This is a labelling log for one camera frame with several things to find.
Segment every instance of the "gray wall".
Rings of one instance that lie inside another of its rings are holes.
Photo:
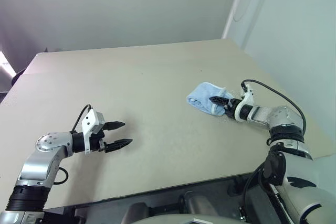
[[[0,66],[0,92],[8,91],[12,87],[11,76]]]
[[[218,39],[233,0],[0,0],[4,53],[25,67],[78,50]]]
[[[238,15],[243,16],[233,23],[229,37],[314,116],[336,143],[336,0],[243,4]]]

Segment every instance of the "beige table surface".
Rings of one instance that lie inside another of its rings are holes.
[[[116,152],[78,153],[63,160],[69,180],[52,188],[46,208],[253,171],[267,155],[268,132],[186,103],[204,81],[239,97],[246,78],[284,92],[230,40],[39,54],[0,105],[1,209],[35,141],[51,131],[70,131],[87,103],[106,121],[126,123],[108,132],[106,141],[134,141]],[[253,87],[256,104],[286,104]],[[307,123],[313,157],[334,153],[309,115]]]

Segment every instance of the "black cable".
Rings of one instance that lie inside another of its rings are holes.
[[[255,171],[251,174],[251,176],[247,179],[246,184],[244,186],[244,190],[243,190],[243,207],[246,210],[246,192],[247,189],[252,181],[252,179],[257,175],[257,173],[259,172],[259,170],[264,166],[264,162],[261,163],[261,165],[258,166],[257,169],[255,169]]]
[[[271,88],[270,86],[267,86],[266,84],[262,83],[261,81],[257,81],[257,80],[253,80],[253,79],[246,79],[246,80],[242,81],[242,83],[240,84],[241,87],[243,88],[243,90],[244,90],[245,92],[247,91],[247,87],[246,87],[246,85],[245,85],[245,82],[254,82],[254,83],[257,83],[257,84],[259,84],[259,85],[261,85],[261,86],[263,86],[263,87],[269,89],[270,91],[274,92],[275,94],[281,96],[281,97],[284,98],[287,102],[289,102],[291,105],[293,105],[293,107],[294,107],[295,109],[297,109],[297,111],[300,113],[300,115],[301,115],[301,117],[302,117],[302,120],[303,120],[303,129],[302,129],[302,131],[303,131],[303,134],[305,134],[305,132],[306,132],[306,125],[307,125],[307,123],[306,123],[306,117],[304,116],[304,113],[300,110],[300,108],[299,108],[293,101],[291,101],[291,100],[290,100],[287,96],[285,96],[284,94],[281,94],[279,91],[277,91],[277,90]]]
[[[54,185],[61,185],[61,184],[64,184],[68,178],[69,178],[69,174],[67,172],[67,170],[65,170],[64,168],[60,167],[59,170],[63,171],[65,173],[65,179],[60,181],[60,182],[54,182]]]
[[[268,140],[266,140],[266,144],[269,146],[271,144],[271,141],[272,141],[272,139],[269,138]]]
[[[76,128],[76,126],[77,126],[77,124],[78,124],[80,118],[82,117],[86,108],[88,108],[88,112],[89,112],[92,109],[91,104],[86,104],[85,107],[82,109],[82,111],[80,112],[80,114],[77,118],[77,121],[75,122],[74,126],[72,127],[72,130],[70,131],[71,134],[75,132],[75,128]]]
[[[264,184],[263,184],[263,181],[262,181],[263,171],[264,171],[264,165],[262,165],[262,168],[260,168],[260,171],[259,171],[259,174],[258,174],[258,184],[265,193],[267,193],[268,195],[274,195],[274,193],[272,191],[269,191],[264,187]]]

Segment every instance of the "blue cloth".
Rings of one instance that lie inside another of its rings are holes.
[[[210,115],[224,115],[224,107],[213,104],[210,97],[233,98],[225,88],[203,82],[187,96],[187,103]]]

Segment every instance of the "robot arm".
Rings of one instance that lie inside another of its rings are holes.
[[[62,159],[83,151],[86,154],[93,151],[107,153],[132,142],[131,139],[117,140],[111,144],[104,142],[104,130],[114,130],[125,124],[106,123],[103,115],[91,106],[82,120],[82,133],[75,131],[77,122],[71,132],[48,133],[37,140],[34,152],[26,160],[16,181],[6,211],[0,214],[0,224],[35,223],[36,220],[43,220],[43,208],[51,187],[67,180],[55,183]]]
[[[302,115],[299,116],[286,106],[255,106],[253,90],[250,85],[243,83],[242,100],[221,97],[212,97],[210,100],[223,105],[228,117],[247,121],[269,131],[267,144],[270,151],[264,162],[264,169],[259,172],[267,183],[276,188],[294,223],[334,223],[336,198],[318,188],[317,171],[304,143],[306,126],[303,113],[299,110]]]

